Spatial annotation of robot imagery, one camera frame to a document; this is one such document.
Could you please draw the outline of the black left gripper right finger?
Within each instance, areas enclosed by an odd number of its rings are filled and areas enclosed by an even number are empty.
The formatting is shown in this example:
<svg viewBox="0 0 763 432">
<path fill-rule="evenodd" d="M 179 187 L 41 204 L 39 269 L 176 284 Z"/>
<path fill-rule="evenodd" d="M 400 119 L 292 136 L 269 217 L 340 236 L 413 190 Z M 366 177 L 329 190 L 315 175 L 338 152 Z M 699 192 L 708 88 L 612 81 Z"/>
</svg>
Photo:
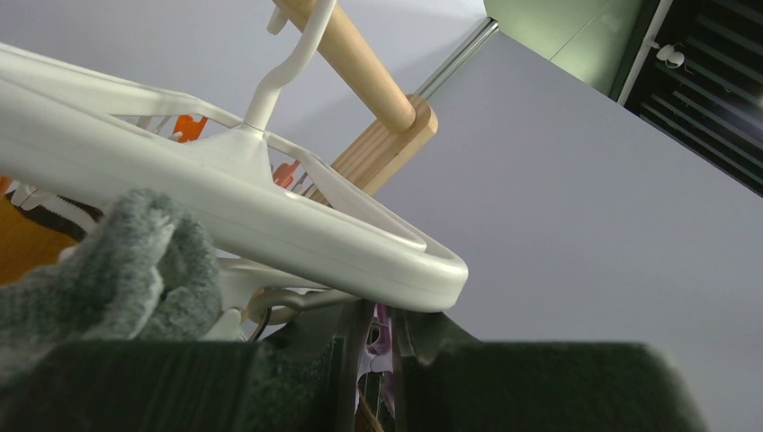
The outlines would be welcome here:
<svg viewBox="0 0 763 432">
<path fill-rule="evenodd" d="M 651 346 L 482 342 L 442 313 L 392 313 L 400 431 L 706 431 Z"/>
</svg>

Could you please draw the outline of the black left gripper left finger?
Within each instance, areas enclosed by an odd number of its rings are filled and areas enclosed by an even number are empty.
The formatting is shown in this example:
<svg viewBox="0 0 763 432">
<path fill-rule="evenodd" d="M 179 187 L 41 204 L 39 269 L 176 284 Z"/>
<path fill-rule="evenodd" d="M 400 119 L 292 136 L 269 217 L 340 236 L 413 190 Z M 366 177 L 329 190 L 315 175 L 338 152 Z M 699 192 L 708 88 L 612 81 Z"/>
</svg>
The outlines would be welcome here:
<svg viewBox="0 0 763 432">
<path fill-rule="evenodd" d="M 1 404 L 4 431 L 349 431 L 368 301 L 258 342 L 87 341 L 50 352 Z"/>
</svg>

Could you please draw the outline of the white plastic clip hanger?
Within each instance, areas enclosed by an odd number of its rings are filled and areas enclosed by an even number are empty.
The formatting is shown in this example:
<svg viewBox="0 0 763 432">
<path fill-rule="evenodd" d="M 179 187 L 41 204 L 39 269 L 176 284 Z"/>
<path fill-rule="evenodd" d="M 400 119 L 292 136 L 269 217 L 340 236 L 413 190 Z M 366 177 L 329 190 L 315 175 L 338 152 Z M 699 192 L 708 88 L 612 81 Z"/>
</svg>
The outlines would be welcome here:
<svg viewBox="0 0 763 432">
<path fill-rule="evenodd" d="M 451 308 L 464 261 L 314 153 L 267 130 L 275 103 L 318 52 L 334 1 L 280 1 L 271 33 L 302 35 L 258 84 L 243 117 L 195 96 L 142 85 L 9 44 L 1 47 L 1 172 L 100 210 L 137 188 L 191 210 L 222 261 L 223 306 L 210 339 L 232 339 L 241 312 L 302 311 L 357 299 L 398 309 Z M 208 121 L 169 139 L 178 116 Z"/>
</svg>

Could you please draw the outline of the grey sock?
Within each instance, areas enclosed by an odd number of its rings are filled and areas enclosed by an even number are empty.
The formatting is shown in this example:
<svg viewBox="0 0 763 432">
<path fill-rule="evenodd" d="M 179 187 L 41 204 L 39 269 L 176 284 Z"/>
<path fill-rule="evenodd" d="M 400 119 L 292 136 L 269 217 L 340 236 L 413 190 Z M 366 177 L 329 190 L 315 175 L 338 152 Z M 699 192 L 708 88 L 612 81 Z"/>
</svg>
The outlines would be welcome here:
<svg viewBox="0 0 763 432">
<path fill-rule="evenodd" d="M 2 286 L 1 384 L 68 342 L 195 341 L 220 313 L 207 231 L 168 195 L 133 190 L 56 264 Z"/>
</svg>

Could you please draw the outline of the mustard yellow sock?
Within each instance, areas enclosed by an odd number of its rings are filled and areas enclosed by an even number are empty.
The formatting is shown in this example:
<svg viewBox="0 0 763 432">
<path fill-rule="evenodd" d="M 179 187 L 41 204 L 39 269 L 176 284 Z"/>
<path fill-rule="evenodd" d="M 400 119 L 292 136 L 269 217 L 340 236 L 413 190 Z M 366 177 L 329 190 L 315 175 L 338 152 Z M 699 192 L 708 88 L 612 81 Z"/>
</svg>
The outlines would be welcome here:
<svg viewBox="0 0 763 432">
<path fill-rule="evenodd" d="M 27 219 L 1 199 L 1 284 L 8 284 L 38 266 L 56 264 L 58 256 L 76 241 Z"/>
</svg>

